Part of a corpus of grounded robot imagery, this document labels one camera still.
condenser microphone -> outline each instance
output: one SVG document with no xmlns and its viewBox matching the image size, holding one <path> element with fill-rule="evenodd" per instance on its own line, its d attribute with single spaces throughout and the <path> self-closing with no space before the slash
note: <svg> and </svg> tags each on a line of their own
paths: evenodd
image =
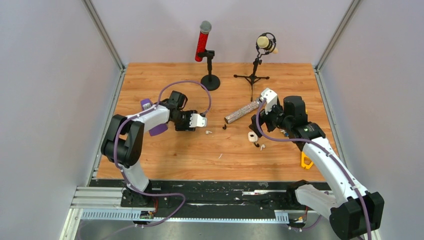
<svg viewBox="0 0 424 240">
<path fill-rule="evenodd" d="M 256 44 L 260 49 L 269 51 L 270 53 L 277 54 L 278 49 L 276 48 L 277 44 L 274 41 L 271 41 L 266 35 L 261 35 L 257 38 Z"/>
<path fill-rule="evenodd" d="M 206 42 L 208 41 L 209 32 L 212 30 L 212 25 L 208 21 L 202 21 L 200 24 L 199 40 L 197 42 L 196 56 L 194 59 L 197 62 L 202 61 L 202 57 L 198 56 L 199 53 L 203 53 L 206 50 Z"/>
</svg>

silver cylinder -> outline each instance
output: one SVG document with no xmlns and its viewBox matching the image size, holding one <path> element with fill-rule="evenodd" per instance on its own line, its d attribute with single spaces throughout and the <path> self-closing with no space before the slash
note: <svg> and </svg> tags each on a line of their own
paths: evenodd
<svg viewBox="0 0 424 240">
<path fill-rule="evenodd" d="M 259 101 L 259 99 L 252 101 L 251 103 L 247 104 L 246 106 L 240 108 L 239 110 L 231 113 L 230 115 L 224 117 L 224 120 L 227 124 L 230 124 L 232 122 L 234 122 L 235 120 L 243 117 L 244 115 L 252 112 L 253 110 L 259 108 L 259 104 L 261 102 Z"/>
</svg>

black microphone stand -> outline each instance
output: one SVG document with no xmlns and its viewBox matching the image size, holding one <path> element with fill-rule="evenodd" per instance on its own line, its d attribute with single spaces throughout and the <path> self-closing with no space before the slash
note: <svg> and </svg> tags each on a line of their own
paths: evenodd
<svg viewBox="0 0 424 240">
<path fill-rule="evenodd" d="M 244 78 L 250 84 L 250 89 L 251 89 L 250 101 L 251 102 L 253 101 L 253 84 L 255 84 L 261 79 L 270 79 L 269 76 L 256 76 L 256 71 L 258 70 L 258 66 L 262 64 L 262 60 L 261 60 L 262 55 L 268 55 L 272 53 L 275 47 L 277 46 L 276 37 L 272 33 L 270 32 L 262 33 L 259 37 L 267 36 L 268 34 L 272 35 L 273 38 L 269 40 L 269 45 L 266 48 L 259 48 L 258 43 L 256 43 L 257 56 L 253 62 L 252 74 L 250 74 L 249 76 L 234 74 L 235 78 Z"/>
<path fill-rule="evenodd" d="M 213 50 L 205 50 L 204 52 L 199 52 L 197 54 L 200 58 L 207 58 L 207 72 L 208 74 L 201 78 L 200 83 L 206 87 L 209 91 L 217 90 L 221 81 L 219 77 L 212 74 L 212 59 L 214 59 L 215 51 Z"/>
</svg>

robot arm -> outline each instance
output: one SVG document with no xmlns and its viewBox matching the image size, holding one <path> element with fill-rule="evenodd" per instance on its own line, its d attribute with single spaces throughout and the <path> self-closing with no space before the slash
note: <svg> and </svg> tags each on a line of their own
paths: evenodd
<svg viewBox="0 0 424 240">
<path fill-rule="evenodd" d="M 130 120 L 119 133 L 120 135 L 126 134 L 127 137 L 126 139 L 119 138 L 116 149 L 118 165 L 131 183 L 128 186 L 130 189 L 135 190 L 133 188 L 135 187 L 144 191 L 149 184 L 149 179 L 144 174 L 139 160 L 142 153 L 144 133 L 167 124 L 169 121 L 174 122 L 176 131 L 195 131 L 197 127 L 206 127 L 206 117 L 198 114 L 196 110 L 183 111 L 187 101 L 188 99 L 184 94 L 172 91 L 168 99 L 161 101 L 154 110 L 146 114 L 139 115 L 137 113 L 128 116 L 117 114 L 112 117 L 100 151 L 109 161 L 114 163 L 114 141 L 118 134 L 118 128 L 127 118 L 139 115 Z M 151 107 L 151 104 L 143 105 L 145 110 Z"/>
<path fill-rule="evenodd" d="M 316 165 L 330 186 L 333 195 L 327 195 L 305 180 L 293 183 L 288 189 L 288 202 L 295 206 L 305 205 L 330 221 L 334 232 L 341 239 L 351 239 L 367 232 L 362 205 L 355 189 L 362 195 L 367 207 L 371 230 L 380 227 L 384 200 L 378 192 L 370 193 L 340 161 L 330 142 L 321 128 L 308 121 L 305 102 L 300 96 L 287 96 L 280 105 L 277 94 L 271 89 L 265 89 L 260 100 L 266 98 L 266 106 L 259 114 L 259 124 L 265 124 L 268 132 L 283 129 L 290 139 L 307 139 L 323 146 L 329 155 L 312 143 L 295 141 L 299 150 L 303 151 Z M 256 115 L 251 118 L 249 128 L 260 138 L 262 134 L 256 125 Z M 351 186 L 342 170 L 330 155 L 334 156 L 348 176 L 352 179 Z"/>
</svg>

wooden table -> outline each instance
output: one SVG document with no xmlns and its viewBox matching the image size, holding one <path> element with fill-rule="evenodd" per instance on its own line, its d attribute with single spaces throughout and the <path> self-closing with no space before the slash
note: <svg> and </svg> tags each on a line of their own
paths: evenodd
<svg viewBox="0 0 424 240">
<path fill-rule="evenodd" d="M 144 135 L 141 166 L 150 179 L 166 180 L 232 180 L 232 181 L 324 181 L 313 166 L 300 167 L 299 149 L 293 143 L 273 142 L 265 138 L 260 151 L 248 141 L 250 117 L 253 112 L 228 124 L 224 117 L 250 102 L 250 85 L 234 74 L 250 75 L 251 63 L 213 63 L 212 73 L 220 78 L 221 86 L 211 91 L 212 108 L 207 114 L 207 127 L 195 132 L 175 131 L 173 123 L 158 135 Z M 205 63 L 131 63 L 126 71 L 115 114 L 130 115 L 141 111 L 140 101 L 149 98 L 156 102 L 160 90 L 180 80 L 200 79 L 207 73 Z M 282 99 L 290 95 L 302 96 L 306 102 L 309 121 L 317 123 L 335 148 L 334 139 L 323 106 L 320 91 L 310 64 L 263 63 L 258 76 L 270 76 L 255 83 L 254 98 L 265 88 L 274 90 Z M 164 92 L 179 91 L 188 97 L 184 110 L 203 112 L 208 106 L 204 90 L 193 83 L 177 84 Z M 277 129 L 269 133 L 284 138 Z M 102 157 L 98 178 L 122 178 L 121 173 Z"/>
</svg>

